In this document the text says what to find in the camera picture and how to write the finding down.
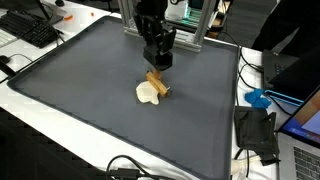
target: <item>wooden block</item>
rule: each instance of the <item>wooden block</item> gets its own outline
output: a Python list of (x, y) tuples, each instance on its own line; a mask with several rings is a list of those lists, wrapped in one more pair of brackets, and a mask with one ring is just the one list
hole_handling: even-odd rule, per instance
[(165, 97), (167, 96), (168, 94), (168, 90), (167, 88), (162, 84), (162, 82), (159, 80), (159, 72), (156, 72), (156, 76), (157, 78), (155, 77), (155, 75), (152, 73), (152, 72), (148, 72), (146, 74), (146, 78), (147, 80), (150, 82), (150, 84), (159, 92), (159, 94), (162, 96), (162, 97)]
[(158, 71), (155, 68), (153, 69), (153, 76), (154, 76), (154, 78), (156, 78), (156, 79), (161, 81), (161, 73), (160, 73), (160, 71)]

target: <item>laptop screen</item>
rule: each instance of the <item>laptop screen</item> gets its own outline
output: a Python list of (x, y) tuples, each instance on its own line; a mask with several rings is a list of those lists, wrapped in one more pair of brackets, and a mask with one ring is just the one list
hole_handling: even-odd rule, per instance
[(320, 87), (288, 119), (280, 131), (313, 146), (320, 144)]

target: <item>blue object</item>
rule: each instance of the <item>blue object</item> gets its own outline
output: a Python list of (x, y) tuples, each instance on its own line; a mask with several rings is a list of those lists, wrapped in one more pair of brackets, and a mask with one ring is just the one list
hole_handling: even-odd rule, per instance
[(244, 98), (254, 108), (267, 109), (271, 102), (267, 98), (261, 98), (262, 92), (262, 89), (255, 89), (253, 92), (245, 94)]

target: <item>cable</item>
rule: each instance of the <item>cable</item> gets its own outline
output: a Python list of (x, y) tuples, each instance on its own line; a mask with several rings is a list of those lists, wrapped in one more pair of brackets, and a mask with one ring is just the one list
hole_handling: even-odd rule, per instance
[(250, 66), (251, 68), (255, 69), (256, 71), (263, 73), (263, 68), (262, 68), (261, 66), (248, 63), (248, 61), (246, 60), (246, 58), (244, 58), (244, 56), (243, 56), (242, 49), (243, 49), (243, 47), (240, 47), (240, 56), (242, 57), (243, 61), (244, 61), (246, 64), (249, 64), (249, 66)]
[(288, 113), (288, 111), (286, 111), (275, 99), (273, 99), (272, 97), (270, 97), (269, 95), (267, 94), (263, 94), (265, 97), (267, 97), (268, 99), (272, 100), (278, 107), (279, 109), (284, 112), (285, 114), (291, 116), (292, 114), (291, 113)]
[(55, 29), (55, 28), (53, 28), (54, 29), (54, 32), (56, 33), (56, 35), (57, 35), (57, 38), (56, 38), (56, 43), (57, 43), (57, 47), (59, 47), (59, 32)]
[(59, 34), (58, 34), (59, 39), (61, 39), (61, 41), (62, 41), (63, 43), (66, 43), (66, 41), (60, 36), (60, 34), (61, 34), (61, 32), (59, 31)]
[(108, 166), (107, 166), (107, 172), (110, 170), (110, 166), (111, 166), (111, 164), (113, 163), (113, 161), (115, 161), (116, 159), (119, 159), (119, 158), (128, 159), (128, 160), (131, 161), (138, 169), (140, 169), (140, 171), (142, 171), (144, 174), (150, 175), (147, 171), (145, 171), (145, 170), (139, 165), (139, 163), (138, 163), (135, 159), (133, 159), (132, 157), (127, 156), (127, 155), (119, 155), (119, 156), (116, 156), (116, 157), (114, 157), (113, 159), (111, 159), (111, 161), (109, 162), (109, 164), (108, 164)]
[(29, 57), (27, 57), (27, 56), (25, 56), (25, 55), (23, 55), (23, 54), (14, 54), (14, 55), (11, 55), (11, 56), (9, 57), (9, 59), (11, 59), (11, 58), (14, 57), (14, 56), (22, 56), (22, 57), (25, 57), (26, 59), (28, 59), (30, 62), (33, 62), (32, 59), (30, 59)]
[(159, 176), (159, 175), (140, 175), (140, 177), (148, 177), (148, 178), (152, 178), (152, 179), (165, 179), (165, 180), (174, 180), (172, 178), (169, 177), (165, 177), (165, 176)]
[(243, 77), (242, 77), (242, 75), (240, 74), (239, 71), (238, 71), (238, 74), (239, 74), (240, 79), (242, 80), (242, 82), (243, 82), (246, 86), (248, 86), (248, 87), (251, 88), (251, 89), (256, 89), (255, 87), (249, 85), (249, 84), (243, 79)]
[(233, 39), (233, 37), (232, 37), (229, 33), (227, 33), (227, 32), (221, 32), (221, 33), (228, 35), (228, 36), (230, 37), (230, 39), (231, 39), (238, 47), (240, 47), (240, 45)]
[[(245, 65), (243, 65), (243, 66), (241, 67), (241, 69), (240, 69), (239, 74), (241, 74), (242, 71), (243, 71), (243, 69), (244, 69), (246, 66), (249, 66), (249, 65), (253, 65), (253, 64), (245, 64)], [(239, 80), (240, 80), (240, 76), (238, 76), (238, 78), (237, 78), (237, 87), (238, 87), (238, 84), (239, 84)], [(236, 90), (236, 102), (237, 102), (237, 106), (239, 106), (238, 88), (237, 88), (237, 90)]]
[(111, 164), (113, 163), (113, 161), (115, 161), (116, 159), (119, 159), (119, 158), (125, 158), (125, 159), (128, 159), (130, 162), (132, 162), (140, 171), (142, 171), (144, 174), (140, 174), (138, 172), (137, 176), (134, 176), (135, 178), (140, 178), (140, 177), (149, 177), (151, 179), (154, 179), (154, 180), (160, 180), (160, 179), (164, 179), (164, 180), (175, 180), (175, 179), (172, 179), (172, 178), (169, 178), (169, 177), (165, 177), (165, 176), (160, 176), (160, 175), (152, 175), (150, 173), (148, 173), (146, 170), (144, 170), (140, 165), (139, 163), (133, 159), (132, 157), (130, 156), (127, 156), (127, 155), (119, 155), (119, 156), (116, 156), (114, 158), (112, 158), (112, 160), (109, 162), (108, 166), (107, 166), (107, 170), (106, 170), (106, 178), (107, 180), (110, 179), (110, 174), (111, 171), (115, 172), (115, 171), (118, 171), (116, 174), (117, 176), (121, 177), (121, 173), (120, 172), (123, 172), (123, 173), (126, 173), (126, 174), (123, 174), (123, 176), (125, 175), (128, 175), (128, 171), (132, 171), (132, 172), (137, 172), (139, 170), (135, 170), (135, 169), (126, 169), (125, 171), (123, 171), (123, 169), (118, 169), (118, 170), (111, 170), (110, 171), (110, 166)]
[(52, 17), (53, 17), (53, 9), (50, 7), (50, 6), (48, 6), (48, 5), (46, 5), (46, 4), (43, 4), (43, 3), (41, 3), (43, 6), (46, 6), (50, 11), (51, 11), (51, 16), (49, 17), (49, 20), (51, 20), (52, 19)]
[(2, 81), (0, 81), (0, 84), (2, 84), (3, 82), (5, 82), (6, 80), (8, 80), (8, 77), (4, 78)]
[(249, 161), (249, 150), (247, 150), (247, 174), (246, 177), (249, 176), (249, 168), (250, 168), (250, 161)]
[(242, 153), (243, 149), (239, 149), (238, 152), (236, 153), (236, 155), (234, 156), (234, 160), (237, 160), (240, 156), (240, 154)]

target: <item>laptop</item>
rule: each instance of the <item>laptop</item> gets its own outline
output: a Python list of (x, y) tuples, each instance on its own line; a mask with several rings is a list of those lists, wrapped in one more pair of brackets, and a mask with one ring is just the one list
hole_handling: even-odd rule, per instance
[(270, 97), (300, 106), (320, 85), (320, 46), (296, 58), (264, 51), (263, 84)]
[(320, 86), (280, 127), (281, 180), (320, 179)]

